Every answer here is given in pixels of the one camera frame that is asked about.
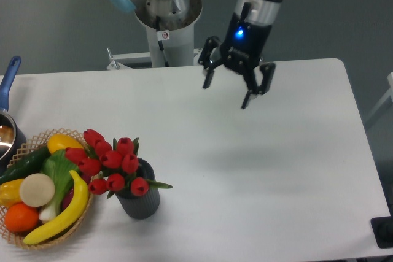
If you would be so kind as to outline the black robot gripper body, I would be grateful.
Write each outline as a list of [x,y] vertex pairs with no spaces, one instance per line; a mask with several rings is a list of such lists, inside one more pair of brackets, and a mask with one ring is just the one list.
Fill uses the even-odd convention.
[[225,67],[244,75],[258,66],[272,26],[258,26],[233,13],[220,54]]

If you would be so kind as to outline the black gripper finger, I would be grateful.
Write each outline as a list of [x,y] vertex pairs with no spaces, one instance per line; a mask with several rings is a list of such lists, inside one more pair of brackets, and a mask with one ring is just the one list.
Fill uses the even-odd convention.
[[203,74],[205,75],[205,80],[203,83],[204,89],[210,87],[215,68],[223,64],[223,59],[220,52],[221,44],[222,42],[217,36],[211,36],[206,39],[206,42],[201,51],[198,64],[203,66]]
[[256,98],[258,95],[264,95],[269,91],[274,72],[276,70],[276,63],[260,63],[259,69],[262,73],[262,82],[260,85],[257,84],[253,69],[246,68],[245,73],[243,74],[248,91],[241,105],[242,109],[246,109],[248,107],[251,99]]

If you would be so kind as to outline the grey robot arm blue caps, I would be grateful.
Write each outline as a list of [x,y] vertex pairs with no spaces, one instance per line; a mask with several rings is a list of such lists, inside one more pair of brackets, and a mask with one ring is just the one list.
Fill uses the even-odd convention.
[[201,0],[110,0],[119,10],[135,14],[145,27],[153,67],[202,65],[208,88],[219,66],[241,75],[247,85],[243,107],[265,94],[275,64],[262,60],[282,0],[237,0],[224,40],[206,39],[194,55],[194,25],[202,13]]

